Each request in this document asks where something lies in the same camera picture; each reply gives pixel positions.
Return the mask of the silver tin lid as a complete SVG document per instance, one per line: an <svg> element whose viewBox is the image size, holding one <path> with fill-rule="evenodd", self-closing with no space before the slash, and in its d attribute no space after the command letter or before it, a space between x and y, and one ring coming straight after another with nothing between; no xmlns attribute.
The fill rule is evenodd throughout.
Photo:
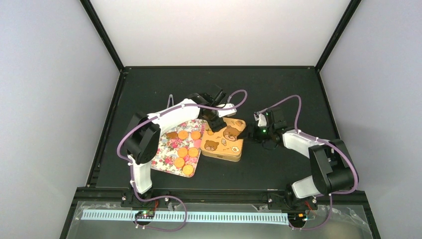
<svg viewBox="0 0 422 239"><path fill-rule="evenodd" d="M223 118L227 126L219 132L212 132L208 124L202 136L200 149L217 150L226 147L237 146L243 148L243 140L237 136L246 127L246 122L241 119Z"/></svg>

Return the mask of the white handled metal tongs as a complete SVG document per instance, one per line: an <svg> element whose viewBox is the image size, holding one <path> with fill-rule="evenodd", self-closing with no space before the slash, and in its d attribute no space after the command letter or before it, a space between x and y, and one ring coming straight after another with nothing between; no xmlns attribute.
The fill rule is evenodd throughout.
<svg viewBox="0 0 422 239"><path fill-rule="evenodd" d="M167 106L166 108L170 108L174 105L174 97L172 94L168 96Z"/></svg>

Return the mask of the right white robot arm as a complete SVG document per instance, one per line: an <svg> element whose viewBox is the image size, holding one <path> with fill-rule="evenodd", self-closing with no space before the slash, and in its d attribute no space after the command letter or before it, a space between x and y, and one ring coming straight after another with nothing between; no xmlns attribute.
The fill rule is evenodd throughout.
<svg viewBox="0 0 422 239"><path fill-rule="evenodd" d="M284 147L310 161L310 176L286 186L283 200L287 207L295 209L311 197L347 192L359 182L342 140L319 139L290 127L280 108L255 113L254 118L239 139L259 143L265 149Z"/></svg>

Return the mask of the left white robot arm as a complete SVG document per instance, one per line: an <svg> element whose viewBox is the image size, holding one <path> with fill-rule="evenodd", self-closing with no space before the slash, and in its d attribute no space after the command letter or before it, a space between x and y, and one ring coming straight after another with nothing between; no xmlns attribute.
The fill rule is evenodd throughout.
<svg viewBox="0 0 422 239"><path fill-rule="evenodd" d="M138 194L152 188L151 164L160 137L172 128L189 120L206 120L212 131L224 127L223 117L236 112L232 103L222 103L224 92L216 97L208 94L190 94L179 103L155 113L136 113L128 132L117 146L117 155L130 167L130 184Z"/></svg>

